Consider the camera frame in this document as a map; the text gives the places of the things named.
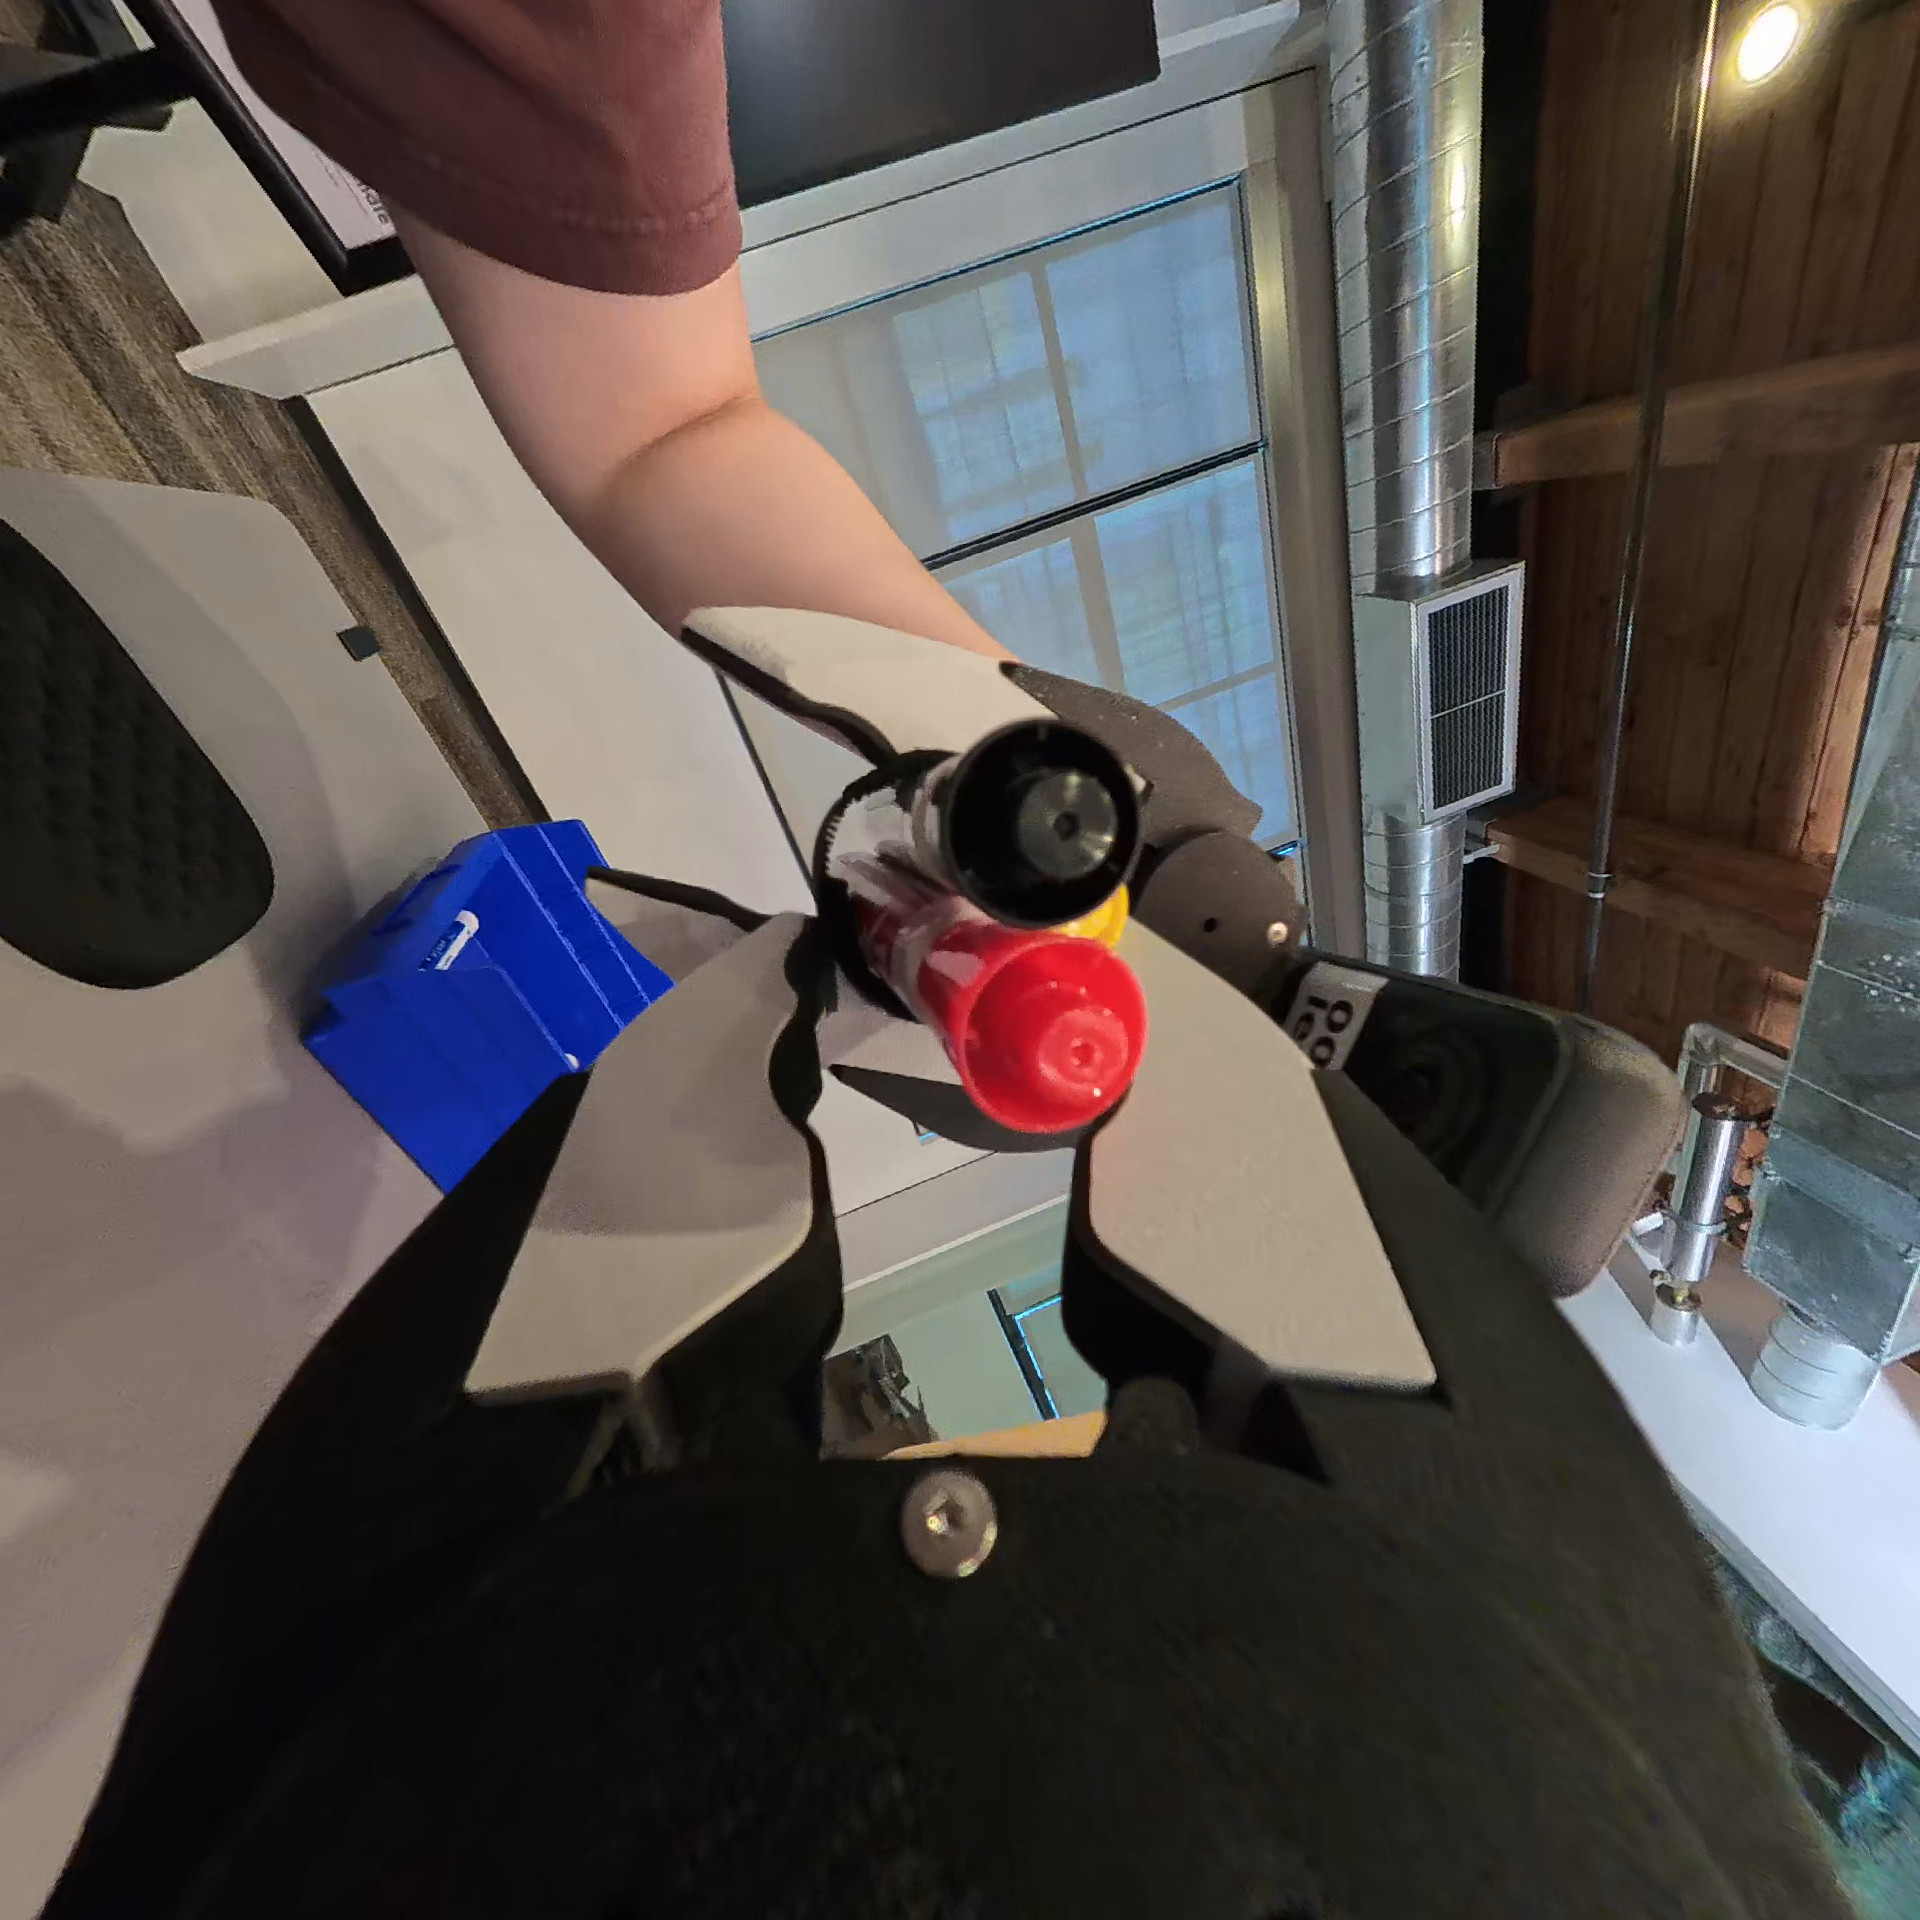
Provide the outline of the black capped marker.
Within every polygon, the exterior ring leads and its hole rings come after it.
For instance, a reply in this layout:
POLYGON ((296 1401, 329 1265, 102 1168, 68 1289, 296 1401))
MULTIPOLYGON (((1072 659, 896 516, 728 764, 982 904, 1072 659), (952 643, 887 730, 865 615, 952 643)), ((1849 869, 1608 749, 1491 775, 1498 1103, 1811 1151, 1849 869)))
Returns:
POLYGON ((896 784, 896 860, 998 924, 1057 928, 1131 882, 1145 844, 1140 794, 1094 735, 1014 723, 896 784))

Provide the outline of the black textured pad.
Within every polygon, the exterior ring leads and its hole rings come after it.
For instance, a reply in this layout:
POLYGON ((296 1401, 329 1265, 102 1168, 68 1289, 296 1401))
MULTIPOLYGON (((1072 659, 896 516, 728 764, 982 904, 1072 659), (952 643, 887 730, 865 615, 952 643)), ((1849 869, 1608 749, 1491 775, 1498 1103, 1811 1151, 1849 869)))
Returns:
POLYGON ((3 937, 63 978, 147 992, 274 899, 250 810, 63 570, 3 529, 3 937))

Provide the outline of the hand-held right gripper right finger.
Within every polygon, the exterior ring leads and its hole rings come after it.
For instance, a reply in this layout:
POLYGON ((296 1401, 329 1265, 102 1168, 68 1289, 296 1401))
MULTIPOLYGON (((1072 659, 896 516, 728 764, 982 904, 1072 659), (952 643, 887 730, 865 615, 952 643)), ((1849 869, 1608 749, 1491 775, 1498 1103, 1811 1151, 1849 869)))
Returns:
POLYGON ((1312 1068, 1242 991, 1131 919, 1143 1063, 1083 1140, 1072 1227, 1123 1285, 1266 1373, 1438 1384, 1312 1068))

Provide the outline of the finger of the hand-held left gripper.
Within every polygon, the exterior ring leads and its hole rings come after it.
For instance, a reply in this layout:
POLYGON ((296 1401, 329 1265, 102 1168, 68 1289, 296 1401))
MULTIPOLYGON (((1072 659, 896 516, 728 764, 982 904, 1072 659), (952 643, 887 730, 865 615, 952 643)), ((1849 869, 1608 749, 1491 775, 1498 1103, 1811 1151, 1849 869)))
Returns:
POLYGON ((960 754, 1057 723, 1001 663, 848 615, 699 608, 681 643, 758 701, 856 754, 960 754))
POLYGON ((935 1034, 848 1001, 826 1017, 826 1068, 851 1090, 911 1121, 920 1133, 945 1140, 1001 1140, 960 1085, 935 1034))

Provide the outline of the red capped marker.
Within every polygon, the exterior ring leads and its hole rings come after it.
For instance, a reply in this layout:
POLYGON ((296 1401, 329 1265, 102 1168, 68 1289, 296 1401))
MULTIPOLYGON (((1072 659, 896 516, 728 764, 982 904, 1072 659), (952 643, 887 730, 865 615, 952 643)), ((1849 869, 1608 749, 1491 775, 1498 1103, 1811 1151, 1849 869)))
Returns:
POLYGON ((1113 941, 1014 925, 875 855, 854 855, 840 885, 863 965, 935 1035, 986 1121, 1060 1133, 1124 1098, 1147 1012, 1113 941))

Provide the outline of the white vent grille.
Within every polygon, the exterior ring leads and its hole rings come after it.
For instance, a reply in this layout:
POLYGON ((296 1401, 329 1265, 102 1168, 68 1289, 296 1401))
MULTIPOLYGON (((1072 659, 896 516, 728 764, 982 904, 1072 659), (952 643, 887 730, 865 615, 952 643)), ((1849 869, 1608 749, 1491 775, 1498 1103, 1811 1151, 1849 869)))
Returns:
POLYGON ((1438 826, 1516 789, 1526 581, 1512 561, 1353 599, 1368 813, 1438 826))

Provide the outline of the black framed sign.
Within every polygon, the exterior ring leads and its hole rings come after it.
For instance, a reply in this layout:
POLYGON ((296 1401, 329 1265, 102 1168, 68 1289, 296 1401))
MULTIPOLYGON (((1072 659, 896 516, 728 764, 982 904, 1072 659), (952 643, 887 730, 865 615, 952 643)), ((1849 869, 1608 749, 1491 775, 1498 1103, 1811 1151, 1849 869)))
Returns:
POLYGON ((203 108, 338 296, 358 297, 415 275, 372 188, 268 108, 241 74, 210 2, 126 2, 122 9, 191 82, 187 97, 203 108))

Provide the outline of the dark wall panel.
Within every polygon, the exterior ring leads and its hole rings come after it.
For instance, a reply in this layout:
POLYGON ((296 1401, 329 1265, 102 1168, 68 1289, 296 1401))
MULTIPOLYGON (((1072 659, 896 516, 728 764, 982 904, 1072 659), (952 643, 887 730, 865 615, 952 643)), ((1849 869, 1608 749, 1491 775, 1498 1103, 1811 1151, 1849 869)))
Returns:
POLYGON ((744 208, 1162 76, 1151 2, 724 2, 744 208))

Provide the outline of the silver metal post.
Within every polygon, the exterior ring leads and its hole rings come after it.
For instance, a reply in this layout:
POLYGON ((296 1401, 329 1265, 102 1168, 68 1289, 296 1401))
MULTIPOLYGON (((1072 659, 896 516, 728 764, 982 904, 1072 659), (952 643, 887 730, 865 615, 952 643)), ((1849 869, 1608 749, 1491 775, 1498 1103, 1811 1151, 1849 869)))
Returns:
POLYGON ((1671 1348, 1689 1347, 1700 1332, 1700 1289, 1726 1237, 1726 1208, 1746 1133, 1750 1116, 1736 1100, 1720 1090, 1692 1096, 1648 1309, 1651 1332, 1671 1348))

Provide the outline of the black chair frame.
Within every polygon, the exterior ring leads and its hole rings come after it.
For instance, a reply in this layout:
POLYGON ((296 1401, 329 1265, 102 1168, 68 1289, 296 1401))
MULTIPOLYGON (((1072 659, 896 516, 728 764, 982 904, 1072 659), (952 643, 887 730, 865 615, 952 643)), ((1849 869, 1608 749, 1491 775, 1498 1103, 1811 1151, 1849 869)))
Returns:
POLYGON ((98 130, 162 133, 192 93, 182 57, 139 43, 116 5, 43 5, 40 40, 3 45, 3 237, 65 217, 98 130))

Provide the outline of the thin metal pipe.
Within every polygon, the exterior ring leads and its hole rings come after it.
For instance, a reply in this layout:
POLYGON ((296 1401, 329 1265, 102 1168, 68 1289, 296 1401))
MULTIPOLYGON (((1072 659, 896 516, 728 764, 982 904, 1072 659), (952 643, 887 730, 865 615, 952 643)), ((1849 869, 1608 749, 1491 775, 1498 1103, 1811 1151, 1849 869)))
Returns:
POLYGON ((1596 740, 1596 792, 1586 869, 1586 947, 1602 936, 1606 907, 1614 891, 1616 795, 1625 754, 1625 706, 1642 620, 1642 589, 1648 548, 1648 516, 1662 469, 1664 424, 1671 392, 1671 360, 1679 306, 1689 258, 1689 235, 1697 204, 1697 181, 1708 140, 1708 109, 1720 37, 1720 2, 1687 7, 1686 63, 1671 93, 1670 172, 1662 223, 1652 257, 1643 354, 1640 370, 1640 403, 1628 463, 1628 499, 1624 541, 1616 571, 1614 623, 1606 651, 1600 683, 1600 731, 1596 740))

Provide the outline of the blue plastic bin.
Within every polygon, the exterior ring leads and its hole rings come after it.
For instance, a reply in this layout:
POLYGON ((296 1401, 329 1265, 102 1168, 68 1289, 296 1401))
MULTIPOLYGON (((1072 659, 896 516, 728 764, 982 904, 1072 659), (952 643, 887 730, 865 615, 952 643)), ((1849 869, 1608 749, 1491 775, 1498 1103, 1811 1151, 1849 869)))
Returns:
POLYGON ((587 899, 602 861, 580 820, 474 835, 314 976, 302 1044, 443 1194, 672 991, 587 899))

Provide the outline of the window with grid frame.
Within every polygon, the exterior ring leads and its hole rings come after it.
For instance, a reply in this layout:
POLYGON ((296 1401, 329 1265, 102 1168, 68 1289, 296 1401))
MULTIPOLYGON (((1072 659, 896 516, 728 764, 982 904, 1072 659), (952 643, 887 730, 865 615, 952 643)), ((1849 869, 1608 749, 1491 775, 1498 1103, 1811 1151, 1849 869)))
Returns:
POLYGON ((1194 189, 758 343, 767 397, 1017 659, 1172 715, 1299 881, 1242 193, 1194 189))

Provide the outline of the person's left forearm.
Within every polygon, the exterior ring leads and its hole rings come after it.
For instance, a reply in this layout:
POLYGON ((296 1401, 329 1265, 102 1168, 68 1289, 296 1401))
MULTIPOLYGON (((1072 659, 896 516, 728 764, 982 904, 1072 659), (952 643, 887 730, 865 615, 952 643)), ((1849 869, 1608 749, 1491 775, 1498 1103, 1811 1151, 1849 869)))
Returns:
POLYGON ((663 632, 779 608, 1014 656, 768 404, 738 267, 683 296, 598 293, 392 215, 515 459, 663 632))

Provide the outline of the silver round air duct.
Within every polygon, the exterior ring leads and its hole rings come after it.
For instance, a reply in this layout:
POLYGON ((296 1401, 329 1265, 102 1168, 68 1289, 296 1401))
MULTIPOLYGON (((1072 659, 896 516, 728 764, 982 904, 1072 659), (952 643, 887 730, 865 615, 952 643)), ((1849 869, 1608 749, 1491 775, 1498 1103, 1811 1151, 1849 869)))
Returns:
POLYGON ((1329 9, 1364 953, 1457 976, 1465 833, 1428 820, 1418 607, 1473 554, 1481 5, 1329 9))

